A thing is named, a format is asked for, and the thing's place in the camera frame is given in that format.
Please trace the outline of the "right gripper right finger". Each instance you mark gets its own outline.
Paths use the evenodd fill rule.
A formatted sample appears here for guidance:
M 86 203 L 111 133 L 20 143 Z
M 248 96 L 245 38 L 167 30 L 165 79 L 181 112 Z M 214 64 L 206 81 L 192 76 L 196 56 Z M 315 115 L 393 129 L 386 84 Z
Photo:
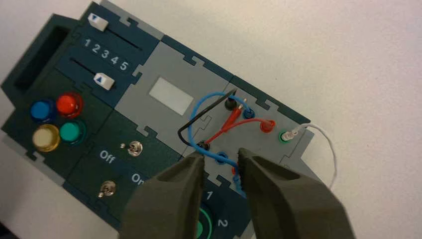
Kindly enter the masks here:
M 238 170 L 258 239 L 353 239 L 345 207 L 322 182 L 246 149 Z

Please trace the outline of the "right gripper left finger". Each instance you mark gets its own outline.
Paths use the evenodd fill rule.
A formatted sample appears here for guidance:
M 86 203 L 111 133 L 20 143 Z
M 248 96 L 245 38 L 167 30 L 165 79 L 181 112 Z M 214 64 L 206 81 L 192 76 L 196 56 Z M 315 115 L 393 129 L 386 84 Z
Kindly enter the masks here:
M 194 239 L 204 167 L 204 155 L 194 152 L 139 186 L 123 212 L 119 238 Z

